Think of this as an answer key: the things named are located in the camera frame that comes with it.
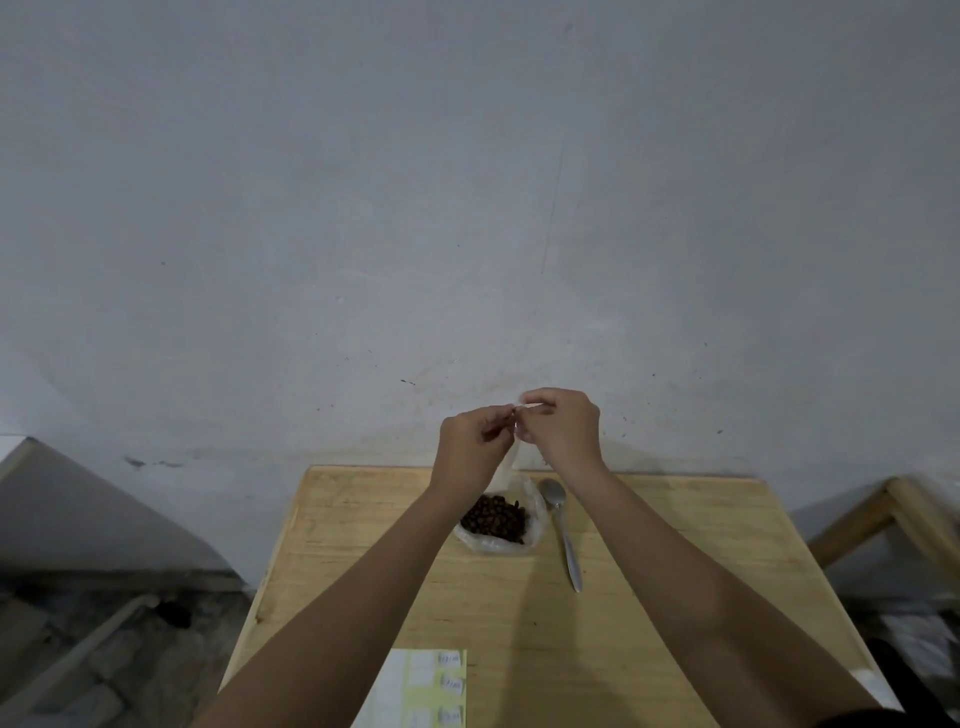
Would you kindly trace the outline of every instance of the forearm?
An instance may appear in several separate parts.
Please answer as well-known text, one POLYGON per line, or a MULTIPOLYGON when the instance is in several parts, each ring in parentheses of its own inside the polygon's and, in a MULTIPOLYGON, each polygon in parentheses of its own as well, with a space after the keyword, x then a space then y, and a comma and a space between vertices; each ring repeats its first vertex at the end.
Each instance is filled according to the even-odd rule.
POLYGON ((237 673, 195 728, 347 728, 462 516, 428 490, 237 673))
POLYGON ((687 679, 724 726, 876 707, 820 645, 606 469, 562 473, 687 679))

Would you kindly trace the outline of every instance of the hand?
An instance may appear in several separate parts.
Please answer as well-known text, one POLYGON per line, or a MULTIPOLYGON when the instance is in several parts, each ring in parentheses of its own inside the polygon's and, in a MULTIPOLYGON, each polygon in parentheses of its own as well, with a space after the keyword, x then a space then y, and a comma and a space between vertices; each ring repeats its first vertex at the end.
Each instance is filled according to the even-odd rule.
POLYGON ((600 454, 600 408, 583 392, 546 387, 520 395, 517 436, 540 450, 543 459, 564 480, 574 473, 606 469, 600 454))
POLYGON ((514 443, 514 407, 499 404, 447 417, 429 490, 454 498, 464 511, 473 505, 514 443))

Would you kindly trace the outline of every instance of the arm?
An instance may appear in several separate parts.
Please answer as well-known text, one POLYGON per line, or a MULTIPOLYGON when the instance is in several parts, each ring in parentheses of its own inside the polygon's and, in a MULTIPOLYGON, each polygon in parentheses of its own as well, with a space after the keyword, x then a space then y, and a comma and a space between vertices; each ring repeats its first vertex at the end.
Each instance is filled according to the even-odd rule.
POLYGON ((664 521, 603 463, 600 410, 582 392, 540 389, 518 409, 583 503, 667 648, 723 728, 803 726, 876 708, 860 684, 770 602, 664 521))
POLYGON ((444 420, 423 495, 244 665, 194 728, 348 728, 437 552, 510 449, 513 410, 444 420))

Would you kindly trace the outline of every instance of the sticker sheet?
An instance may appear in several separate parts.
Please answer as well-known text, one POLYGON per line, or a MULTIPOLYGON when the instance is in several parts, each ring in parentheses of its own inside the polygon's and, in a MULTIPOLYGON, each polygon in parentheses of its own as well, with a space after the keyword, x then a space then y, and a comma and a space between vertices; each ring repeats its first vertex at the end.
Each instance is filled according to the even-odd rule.
POLYGON ((353 728, 463 728, 467 652, 392 649, 353 728))

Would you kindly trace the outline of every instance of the wooden table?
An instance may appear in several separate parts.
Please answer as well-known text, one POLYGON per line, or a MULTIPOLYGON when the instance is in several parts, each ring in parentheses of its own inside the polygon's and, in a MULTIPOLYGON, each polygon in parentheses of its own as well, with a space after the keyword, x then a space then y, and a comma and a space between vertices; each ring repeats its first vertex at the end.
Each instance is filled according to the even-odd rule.
MULTIPOLYGON (((535 480, 551 473, 529 473, 535 480)), ((426 487, 426 468, 313 467, 276 544, 224 678, 343 573, 426 487)), ((849 669, 871 667, 836 595, 760 480, 625 474, 686 538, 770 599, 849 669)), ((468 651, 468 725, 715 725, 663 645, 593 523, 567 524, 584 591, 550 528, 533 556, 447 539, 397 647, 468 651)))

